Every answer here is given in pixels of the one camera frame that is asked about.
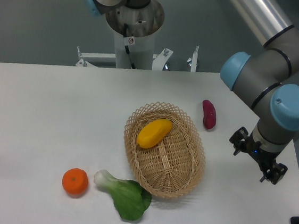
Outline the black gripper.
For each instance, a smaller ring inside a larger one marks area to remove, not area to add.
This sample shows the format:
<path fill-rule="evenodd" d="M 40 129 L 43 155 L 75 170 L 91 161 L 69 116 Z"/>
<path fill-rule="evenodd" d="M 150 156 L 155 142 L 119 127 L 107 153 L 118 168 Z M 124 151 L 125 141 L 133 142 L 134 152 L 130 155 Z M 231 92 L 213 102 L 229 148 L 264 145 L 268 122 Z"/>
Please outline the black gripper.
<path fill-rule="evenodd" d="M 262 143 L 259 140 L 255 141 L 253 134 L 248 136 L 248 131 L 245 127 L 241 127 L 234 132 L 229 142 L 233 144 L 234 156 L 240 152 L 248 153 L 258 163 L 263 173 L 260 182 L 267 180 L 275 185 L 284 177 L 288 170 L 288 167 L 284 164 L 276 163 L 276 157 L 281 152 L 270 152 L 262 149 Z"/>

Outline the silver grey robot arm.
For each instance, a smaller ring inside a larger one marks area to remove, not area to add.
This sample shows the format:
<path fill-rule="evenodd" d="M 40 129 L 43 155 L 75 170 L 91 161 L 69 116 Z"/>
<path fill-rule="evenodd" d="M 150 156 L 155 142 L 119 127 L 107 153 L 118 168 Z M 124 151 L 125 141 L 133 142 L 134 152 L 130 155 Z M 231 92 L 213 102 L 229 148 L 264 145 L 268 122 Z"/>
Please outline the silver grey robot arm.
<path fill-rule="evenodd" d="M 258 117 L 250 133 L 237 130 L 235 152 L 249 154 L 263 180 L 278 183 L 287 172 L 276 157 L 299 131 L 299 86 L 284 81 L 299 71 L 299 30 L 275 0 L 230 0 L 264 47 L 257 57 L 238 52 L 220 70 L 220 78 Z M 156 0 L 85 0 L 93 15 L 104 15 L 115 39 L 118 68 L 162 70 L 164 54 L 154 57 L 154 36 L 164 10 Z"/>

